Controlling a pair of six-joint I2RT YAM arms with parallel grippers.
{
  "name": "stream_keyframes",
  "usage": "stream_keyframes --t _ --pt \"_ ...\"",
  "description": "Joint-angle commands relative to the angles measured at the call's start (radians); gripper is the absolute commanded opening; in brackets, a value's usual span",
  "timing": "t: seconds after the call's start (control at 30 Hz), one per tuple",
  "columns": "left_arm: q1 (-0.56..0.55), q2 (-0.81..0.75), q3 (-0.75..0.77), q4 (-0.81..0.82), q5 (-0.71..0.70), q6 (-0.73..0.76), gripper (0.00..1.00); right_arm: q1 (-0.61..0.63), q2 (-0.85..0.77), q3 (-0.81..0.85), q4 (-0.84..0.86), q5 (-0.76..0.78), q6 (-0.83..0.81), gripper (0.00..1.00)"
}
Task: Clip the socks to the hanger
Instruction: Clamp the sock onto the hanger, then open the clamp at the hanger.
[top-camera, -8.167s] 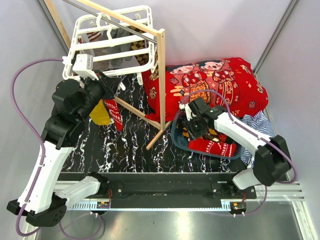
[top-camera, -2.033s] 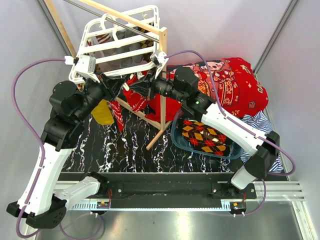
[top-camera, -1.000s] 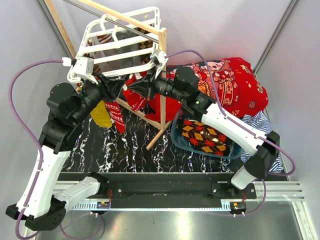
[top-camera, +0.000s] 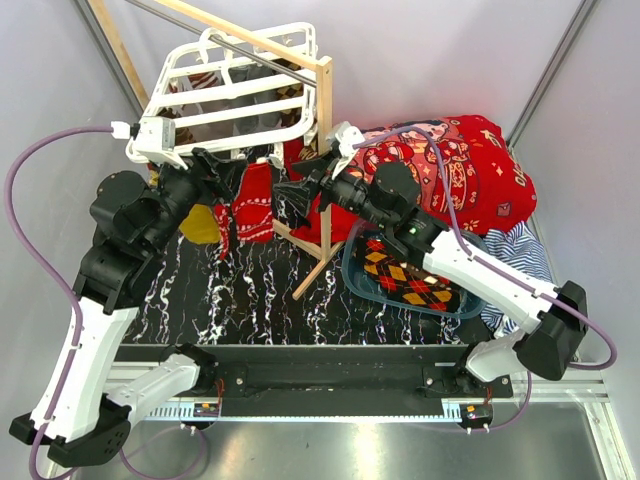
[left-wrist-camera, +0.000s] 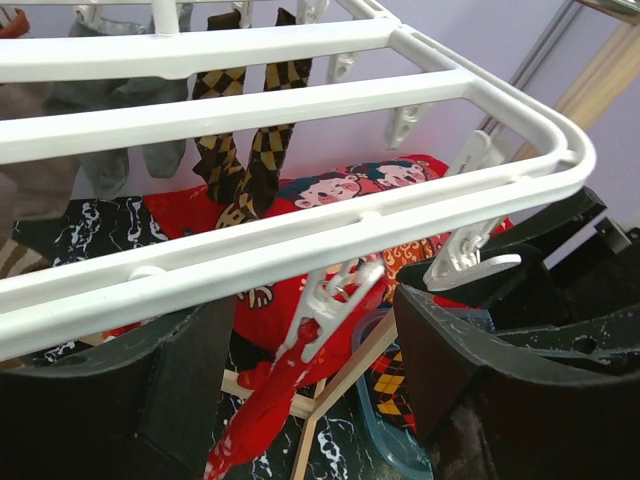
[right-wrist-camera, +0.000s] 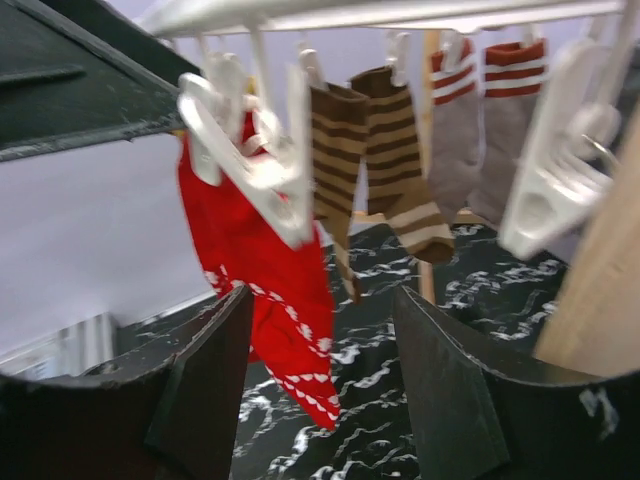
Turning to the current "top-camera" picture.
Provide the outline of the red patterned sock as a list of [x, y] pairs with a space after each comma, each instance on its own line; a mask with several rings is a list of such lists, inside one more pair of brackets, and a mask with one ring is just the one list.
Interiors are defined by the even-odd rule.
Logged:
[[214, 207], [214, 217], [218, 225], [220, 236], [219, 258], [224, 261], [231, 250], [231, 234], [233, 225], [232, 208], [230, 205], [219, 204]]
[[240, 241], [267, 243], [273, 238], [272, 172], [268, 163], [248, 166], [232, 214]]

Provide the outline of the yellow sock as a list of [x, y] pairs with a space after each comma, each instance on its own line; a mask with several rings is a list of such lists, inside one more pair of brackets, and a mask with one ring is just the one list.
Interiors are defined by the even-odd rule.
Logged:
[[196, 245], [220, 242], [221, 235], [215, 215], [206, 205], [194, 205], [179, 229], [189, 242]]

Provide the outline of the white plastic clip hanger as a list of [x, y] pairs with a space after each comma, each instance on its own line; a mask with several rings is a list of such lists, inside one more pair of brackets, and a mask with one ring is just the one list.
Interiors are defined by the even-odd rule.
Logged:
[[[151, 92], [148, 105], [142, 117], [160, 116], [173, 119], [175, 127], [185, 128], [202, 123], [215, 123], [239, 117], [254, 116], [268, 112], [281, 112], [290, 108], [302, 110], [301, 119], [288, 128], [279, 125], [274, 129], [259, 131], [247, 135], [212, 139], [185, 145], [177, 145], [175, 151], [185, 161], [193, 148], [199, 147], [212, 153], [227, 153], [231, 158], [241, 157], [255, 146], [265, 145], [270, 151], [266, 157], [275, 166], [282, 164], [282, 148], [284, 143], [302, 137], [313, 129], [318, 120], [320, 110], [327, 106], [322, 91], [305, 85], [301, 97], [288, 100], [276, 100], [254, 106], [238, 109], [218, 110], [197, 116], [183, 116], [172, 118], [169, 108], [174, 105], [205, 103], [219, 100], [234, 99], [238, 96], [249, 95], [261, 91], [277, 90], [298, 83], [295, 79], [276, 72], [275, 75], [233, 83], [229, 78], [229, 69], [249, 64], [257, 64], [253, 60], [222, 48], [211, 41], [205, 40], [205, 34], [218, 33], [238, 47], [254, 51], [268, 60], [283, 58], [301, 67], [302, 74], [317, 82], [318, 46], [316, 29], [307, 22], [295, 22], [281, 26], [256, 30], [250, 33], [248, 39], [241, 39], [220, 29], [210, 27], [204, 30], [195, 42], [180, 45], [169, 52], [160, 70], [158, 79]], [[171, 94], [168, 86], [179, 77], [196, 73], [214, 72], [219, 84], [205, 90], [191, 90]]]

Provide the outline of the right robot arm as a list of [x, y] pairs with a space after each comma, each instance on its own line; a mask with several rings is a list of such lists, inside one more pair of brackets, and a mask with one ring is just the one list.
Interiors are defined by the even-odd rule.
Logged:
[[549, 381], [563, 378], [588, 330], [580, 285], [529, 277], [467, 243], [419, 206], [420, 186], [403, 163], [382, 164], [370, 181], [333, 173], [321, 159], [311, 164], [305, 179], [274, 187], [296, 212], [308, 215], [313, 206], [335, 204], [357, 215], [381, 230], [397, 260], [453, 281], [517, 324], [515, 332], [467, 350], [453, 374], [460, 393], [476, 396], [490, 382], [520, 372]]

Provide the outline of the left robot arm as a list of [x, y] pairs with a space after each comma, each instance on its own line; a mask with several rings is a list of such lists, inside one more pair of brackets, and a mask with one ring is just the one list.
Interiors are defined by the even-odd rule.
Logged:
[[217, 359], [193, 344], [136, 380], [107, 389], [120, 343], [165, 265], [166, 247], [197, 204], [236, 199], [245, 160], [219, 159], [196, 148], [185, 167], [164, 165], [149, 185], [133, 171], [106, 177], [89, 212], [92, 245], [71, 287], [72, 315], [54, 376], [33, 411], [9, 433], [31, 447], [45, 444], [64, 468], [99, 466], [123, 447], [132, 428], [170, 398], [216, 390]]

